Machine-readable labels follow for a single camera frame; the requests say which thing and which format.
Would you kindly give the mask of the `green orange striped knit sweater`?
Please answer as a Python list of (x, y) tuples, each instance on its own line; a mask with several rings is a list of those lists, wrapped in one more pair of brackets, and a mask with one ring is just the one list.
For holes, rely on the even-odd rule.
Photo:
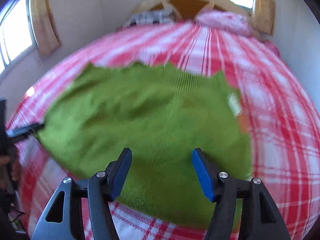
[(118, 202), (206, 229), (214, 204), (201, 190), (191, 153), (200, 148), (234, 178), (250, 177), (250, 135), (228, 102), (239, 94), (222, 72), (203, 77), (171, 65), (89, 64), (51, 104), (37, 139), (78, 178), (103, 170), (129, 148), (132, 164)]

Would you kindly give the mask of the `yellow curtain left window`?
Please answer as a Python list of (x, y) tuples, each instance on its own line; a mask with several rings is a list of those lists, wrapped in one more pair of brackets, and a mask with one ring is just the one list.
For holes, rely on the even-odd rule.
[(52, 55), (62, 45), (49, 0), (30, 0), (30, 19), (39, 54)]

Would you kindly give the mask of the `red plaid bed sheet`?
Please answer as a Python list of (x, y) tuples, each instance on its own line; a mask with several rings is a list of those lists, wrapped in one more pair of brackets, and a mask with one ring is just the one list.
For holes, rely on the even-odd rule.
[(319, 217), (319, 113), (286, 64), (253, 37), (192, 23), (143, 25), (103, 36), (57, 64), (12, 115), (10, 129), (41, 121), (88, 62), (171, 63), (194, 74), (223, 71), (240, 89), (251, 134), (253, 174), (274, 198), (292, 239)]

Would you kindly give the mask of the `blue white folded pillow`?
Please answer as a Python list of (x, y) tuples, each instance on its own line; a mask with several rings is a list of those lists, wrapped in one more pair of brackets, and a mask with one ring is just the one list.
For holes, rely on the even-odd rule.
[(166, 24), (174, 22), (172, 9), (144, 11), (132, 15), (121, 27), (129, 28), (138, 25)]

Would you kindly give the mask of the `pink cloth beside bed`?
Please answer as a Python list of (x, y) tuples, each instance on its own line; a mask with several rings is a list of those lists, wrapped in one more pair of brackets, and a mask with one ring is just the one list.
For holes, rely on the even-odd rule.
[(276, 47), (276, 45), (270, 41), (270, 40), (265, 40), (263, 41), (263, 44), (269, 49), (271, 50), (275, 55), (277, 55), (277, 57), (281, 58), (280, 56), (280, 51), (278, 50), (278, 48)]

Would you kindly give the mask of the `pink floral pillow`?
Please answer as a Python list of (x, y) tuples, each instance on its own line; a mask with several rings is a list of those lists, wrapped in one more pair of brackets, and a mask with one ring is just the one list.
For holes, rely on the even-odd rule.
[(252, 36), (253, 29), (246, 16), (230, 11), (207, 10), (195, 17), (195, 22), (242, 36)]

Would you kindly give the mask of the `yellow curtain right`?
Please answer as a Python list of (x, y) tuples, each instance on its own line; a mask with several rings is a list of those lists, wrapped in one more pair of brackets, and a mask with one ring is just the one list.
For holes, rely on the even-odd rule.
[(275, 0), (253, 0), (251, 24), (254, 30), (273, 36), (275, 19)]

